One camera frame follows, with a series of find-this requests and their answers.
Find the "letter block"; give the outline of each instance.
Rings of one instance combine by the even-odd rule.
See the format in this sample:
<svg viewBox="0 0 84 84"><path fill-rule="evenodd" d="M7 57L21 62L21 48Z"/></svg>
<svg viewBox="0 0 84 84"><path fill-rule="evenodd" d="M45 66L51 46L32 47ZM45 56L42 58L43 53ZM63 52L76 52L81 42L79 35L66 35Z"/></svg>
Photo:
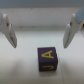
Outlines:
<svg viewBox="0 0 84 84"><path fill-rule="evenodd" d="M57 69L58 58L55 47L38 48L39 71L54 71Z"/></svg>

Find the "cube top face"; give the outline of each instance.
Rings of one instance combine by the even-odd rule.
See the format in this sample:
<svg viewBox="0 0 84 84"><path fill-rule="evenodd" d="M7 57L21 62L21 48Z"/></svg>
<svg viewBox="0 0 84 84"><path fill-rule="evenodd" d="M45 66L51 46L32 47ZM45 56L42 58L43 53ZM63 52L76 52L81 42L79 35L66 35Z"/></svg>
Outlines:
<svg viewBox="0 0 84 84"><path fill-rule="evenodd" d="M39 62L57 62L55 47L38 48Z"/></svg>

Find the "yellow marking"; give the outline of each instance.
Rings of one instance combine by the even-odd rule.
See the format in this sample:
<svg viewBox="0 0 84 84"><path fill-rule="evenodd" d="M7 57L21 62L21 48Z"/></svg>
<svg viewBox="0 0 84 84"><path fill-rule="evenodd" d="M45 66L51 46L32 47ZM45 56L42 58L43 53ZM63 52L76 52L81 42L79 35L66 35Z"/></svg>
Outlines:
<svg viewBox="0 0 84 84"><path fill-rule="evenodd" d="M50 65L50 66L43 66L43 68L54 69L54 66L52 66L52 65Z"/></svg>
<svg viewBox="0 0 84 84"><path fill-rule="evenodd" d="M51 53L52 53L53 51L51 50L51 51L48 51L48 52L46 52L46 53L43 53L43 54L41 54L41 56L42 57L46 57L46 58L54 58L53 56L51 56Z"/></svg>

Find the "robotic claw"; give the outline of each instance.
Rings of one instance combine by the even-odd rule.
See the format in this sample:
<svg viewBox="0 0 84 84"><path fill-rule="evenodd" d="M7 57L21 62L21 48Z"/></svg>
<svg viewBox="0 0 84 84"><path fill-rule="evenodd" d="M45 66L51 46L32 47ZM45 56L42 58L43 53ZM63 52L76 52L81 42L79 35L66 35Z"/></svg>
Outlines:
<svg viewBox="0 0 84 84"><path fill-rule="evenodd" d="M63 46L67 48L74 38L75 33L83 27L84 24L84 8L76 14L72 14L70 24L66 25L65 34L63 37Z"/></svg>
<svg viewBox="0 0 84 84"><path fill-rule="evenodd" d="M17 47L17 38L12 28L12 25L9 22L7 14L0 13L0 30L6 36L10 44L16 48Z"/></svg>

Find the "cube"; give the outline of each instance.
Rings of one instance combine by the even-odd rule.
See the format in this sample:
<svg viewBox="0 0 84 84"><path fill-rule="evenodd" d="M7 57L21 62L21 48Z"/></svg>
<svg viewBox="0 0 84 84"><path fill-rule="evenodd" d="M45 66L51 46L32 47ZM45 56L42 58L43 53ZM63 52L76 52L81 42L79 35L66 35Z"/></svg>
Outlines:
<svg viewBox="0 0 84 84"><path fill-rule="evenodd" d="M55 47L38 48L39 71L55 71L58 58Z"/></svg>

